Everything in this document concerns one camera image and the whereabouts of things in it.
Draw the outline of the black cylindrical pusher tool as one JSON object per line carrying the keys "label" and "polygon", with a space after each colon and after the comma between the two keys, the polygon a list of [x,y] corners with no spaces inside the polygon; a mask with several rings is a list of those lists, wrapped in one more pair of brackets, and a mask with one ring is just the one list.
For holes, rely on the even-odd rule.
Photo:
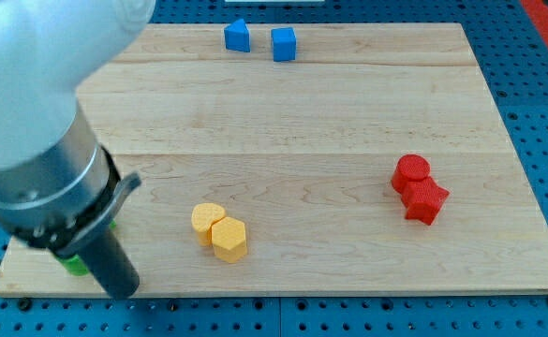
{"label": "black cylindrical pusher tool", "polygon": [[116,300],[133,295],[139,287],[140,277],[110,225],[126,199],[140,185],[141,178],[136,172],[116,184],[108,184],[107,196],[99,197],[79,217],[82,227],[67,245],[67,255],[78,255],[105,292]]}

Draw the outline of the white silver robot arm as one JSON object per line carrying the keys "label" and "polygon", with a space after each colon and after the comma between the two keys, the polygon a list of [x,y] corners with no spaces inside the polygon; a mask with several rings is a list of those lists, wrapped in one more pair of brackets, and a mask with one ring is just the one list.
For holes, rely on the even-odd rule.
{"label": "white silver robot arm", "polygon": [[111,231],[141,184],[97,140],[77,88],[128,47],[154,0],[0,0],[0,225],[25,244],[77,256],[115,299],[140,277]]}

